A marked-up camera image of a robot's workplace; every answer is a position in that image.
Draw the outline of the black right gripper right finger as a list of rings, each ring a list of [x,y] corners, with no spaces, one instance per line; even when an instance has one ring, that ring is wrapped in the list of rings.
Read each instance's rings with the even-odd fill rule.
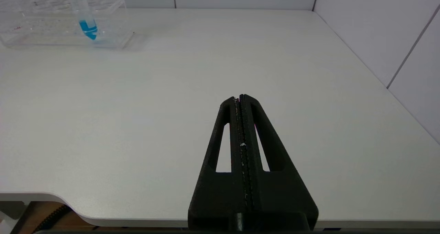
[[[319,215],[299,172],[259,101],[240,96],[250,210],[242,215],[245,231],[312,231]]]

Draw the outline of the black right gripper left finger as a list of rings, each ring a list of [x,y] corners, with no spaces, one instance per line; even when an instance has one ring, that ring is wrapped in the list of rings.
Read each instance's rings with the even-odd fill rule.
[[[225,126],[229,124],[231,172],[218,172],[218,158]],[[236,99],[223,101],[214,124],[200,174],[188,209],[191,231],[239,230],[245,211],[243,169],[239,151]]]

